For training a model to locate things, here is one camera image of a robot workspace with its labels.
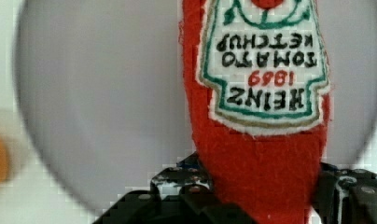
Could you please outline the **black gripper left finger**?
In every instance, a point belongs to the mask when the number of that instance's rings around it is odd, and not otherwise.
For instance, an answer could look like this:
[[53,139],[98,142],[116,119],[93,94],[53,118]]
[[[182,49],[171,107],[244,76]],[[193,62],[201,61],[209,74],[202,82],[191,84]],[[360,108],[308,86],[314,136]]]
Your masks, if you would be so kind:
[[256,224],[240,206],[215,195],[211,176],[191,154],[150,180],[149,190],[134,190],[93,224]]

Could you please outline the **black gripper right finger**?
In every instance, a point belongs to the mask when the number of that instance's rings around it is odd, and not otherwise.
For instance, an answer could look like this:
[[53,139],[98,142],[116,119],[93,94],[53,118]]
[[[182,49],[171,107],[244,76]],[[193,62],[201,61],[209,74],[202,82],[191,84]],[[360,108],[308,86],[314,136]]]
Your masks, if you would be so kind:
[[377,174],[322,162],[312,206],[322,224],[377,224]]

